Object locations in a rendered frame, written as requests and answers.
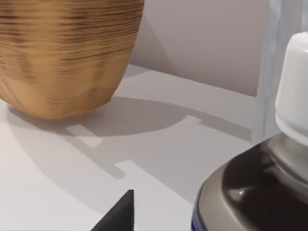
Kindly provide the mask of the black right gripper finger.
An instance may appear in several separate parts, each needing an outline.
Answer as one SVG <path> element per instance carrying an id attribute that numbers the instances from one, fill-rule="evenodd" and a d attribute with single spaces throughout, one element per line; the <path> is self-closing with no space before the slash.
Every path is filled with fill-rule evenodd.
<path id="1" fill-rule="evenodd" d="M 128 190 L 90 231 L 134 231 L 134 190 Z"/>

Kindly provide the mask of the dark bottle with white cap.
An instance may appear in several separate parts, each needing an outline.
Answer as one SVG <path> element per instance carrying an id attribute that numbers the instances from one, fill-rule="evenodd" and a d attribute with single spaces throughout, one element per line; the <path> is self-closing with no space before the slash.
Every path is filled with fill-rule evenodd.
<path id="1" fill-rule="evenodd" d="M 202 184 L 190 231 L 308 231 L 308 31 L 287 44 L 276 134 Z"/>

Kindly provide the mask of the woven brown basket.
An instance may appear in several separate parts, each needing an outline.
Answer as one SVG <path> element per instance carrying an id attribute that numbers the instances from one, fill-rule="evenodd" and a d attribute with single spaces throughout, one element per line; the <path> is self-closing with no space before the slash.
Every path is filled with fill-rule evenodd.
<path id="1" fill-rule="evenodd" d="M 0 100 L 58 119 L 108 103 L 145 0 L 0 0 Z"/>

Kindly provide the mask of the pale grey upright post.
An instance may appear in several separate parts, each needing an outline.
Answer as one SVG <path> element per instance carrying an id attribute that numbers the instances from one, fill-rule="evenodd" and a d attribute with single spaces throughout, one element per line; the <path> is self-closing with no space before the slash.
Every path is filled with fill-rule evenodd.
<path id="1" fill-rule="evenodd" d="M 287 44 L 308 31 L 308 0 L 269 0 L 251 141 L 256 145 L 279 133 L 275 99 Z"/>

